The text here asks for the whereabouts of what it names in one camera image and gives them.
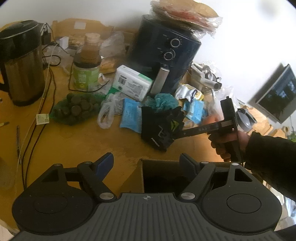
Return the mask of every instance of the hand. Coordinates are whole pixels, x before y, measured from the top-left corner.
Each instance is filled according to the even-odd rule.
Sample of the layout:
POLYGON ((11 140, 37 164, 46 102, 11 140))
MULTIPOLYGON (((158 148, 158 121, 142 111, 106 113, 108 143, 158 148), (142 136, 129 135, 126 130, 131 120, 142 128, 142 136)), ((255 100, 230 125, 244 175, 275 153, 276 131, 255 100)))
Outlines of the hand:
MULTIPOLYGON (((219 121, 219 117, 217 115, 210 115, 202 121, 202 125, 207 125, 217 121, 219 121)), ((231 155, 226 152, 226 149, 223 143, 234 141, 237 139, 239 141, 239 147, 241 151, 245 152, 246 147, 250 140, 250 136, 247 133, 238 131, 237 133, 233 132, 223 136, 219 136, 217 134, 211 134, 209 136, 209 140, 211 141, 211 146, 216 149, 216 153, 220 155, 224 161, 231 161, 230 160, 231 155)))

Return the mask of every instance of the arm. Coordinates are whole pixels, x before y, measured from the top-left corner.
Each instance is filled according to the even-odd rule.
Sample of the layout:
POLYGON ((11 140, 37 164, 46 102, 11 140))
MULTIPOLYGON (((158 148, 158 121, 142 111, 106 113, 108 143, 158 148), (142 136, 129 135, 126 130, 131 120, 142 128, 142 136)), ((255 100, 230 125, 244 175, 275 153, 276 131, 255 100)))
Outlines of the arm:
POLYGON ((257 172, 283 195, 296 200, 296 143, 253 133, 245 158, 246 168, 257 172))

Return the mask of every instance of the dark blue air fryer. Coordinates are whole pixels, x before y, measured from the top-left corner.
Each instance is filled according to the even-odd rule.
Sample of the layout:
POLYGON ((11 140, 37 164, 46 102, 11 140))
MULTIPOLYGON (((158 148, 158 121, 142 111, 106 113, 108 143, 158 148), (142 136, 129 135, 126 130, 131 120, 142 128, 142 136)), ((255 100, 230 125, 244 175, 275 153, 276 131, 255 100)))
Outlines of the dark blue air fryer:
POLYGON ((189 30, 143 15, 126 65, 154 80, 152 95, 173 94, 200 46, 201 42, 189 30))

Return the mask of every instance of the screen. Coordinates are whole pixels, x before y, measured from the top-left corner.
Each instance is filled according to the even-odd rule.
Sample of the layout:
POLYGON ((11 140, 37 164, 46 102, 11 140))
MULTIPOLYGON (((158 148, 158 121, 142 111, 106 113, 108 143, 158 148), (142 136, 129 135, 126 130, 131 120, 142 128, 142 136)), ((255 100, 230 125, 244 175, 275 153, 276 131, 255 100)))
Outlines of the screen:
POLYGON ((296 110, 296 78, 289 65, 258 104, 280 123, 296 110))

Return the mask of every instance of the green mesh bag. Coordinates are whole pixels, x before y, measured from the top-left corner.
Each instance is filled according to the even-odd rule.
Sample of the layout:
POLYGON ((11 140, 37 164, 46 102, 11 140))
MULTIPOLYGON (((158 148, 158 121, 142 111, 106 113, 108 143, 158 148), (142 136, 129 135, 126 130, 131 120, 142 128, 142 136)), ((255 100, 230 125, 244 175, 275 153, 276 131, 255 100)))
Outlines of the green mesh bag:
POLYGON ((75 125, 97 115, 105 95, 100 94, 67 94, 52 109, 49 117, 58 123, 75 125))

